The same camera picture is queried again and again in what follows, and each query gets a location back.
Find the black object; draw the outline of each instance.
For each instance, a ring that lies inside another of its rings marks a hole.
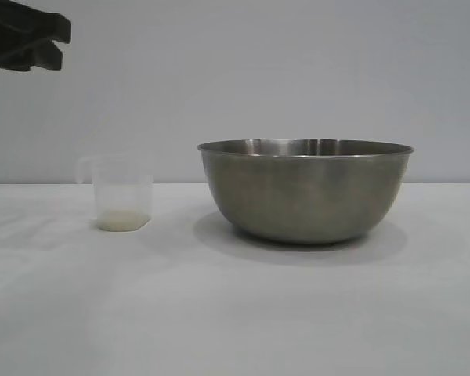
[[[52,41],[70,43],[68,19],[59,13],[0,0],[0,68],[29,71],[37,66],[60,70],[63,53]]]

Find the liquid in measuring cup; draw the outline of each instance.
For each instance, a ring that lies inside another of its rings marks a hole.
[[[101,213],[96,225],[105,231],[135,231],[146,225],[151,216],[133,210],[107,210]]]

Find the clear measuring cup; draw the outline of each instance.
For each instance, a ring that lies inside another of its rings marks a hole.
[[[133,231],[151,219],[153,178],[143,159],[134,154],[82,157],[77,183],[90,167],[96,199],[96,225],[106,231]]]

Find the bowl rim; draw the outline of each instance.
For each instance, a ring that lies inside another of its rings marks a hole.
[[[385,146],[396,146],[403,148],[403,151],[396,151],[393,153],[378,153],[378,154],[352,154],[352,155],[279,155],[279,154],[247,154],[247,153],[234,153],[230,151],[210,150],[208,146],[215,143],[236,143],[246,141],[308,141],[308,140],[325,140],[325,141],[348,141],[358,143],[377,143]],[[238,157],[258,157],[258,158],[286,158],[286,159],[344,159],[344,158],[372,158],[372,157],[388,157],[388,156],[401,156],[408,155],[414,152],[412,146],[403,145],[402,143],[386,143],[382,141],[368,141],[364,139],[226,139],[222,141],[211,141],[208,143],[201,143],[197,145],[197,150],[202,153],[231,155]]]

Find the stainless steel bowl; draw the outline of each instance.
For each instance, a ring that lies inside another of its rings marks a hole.
[[[357,237],[385,217],[413,148],[336,139],[203,143],[212,196],[236,227],[291,243]]]

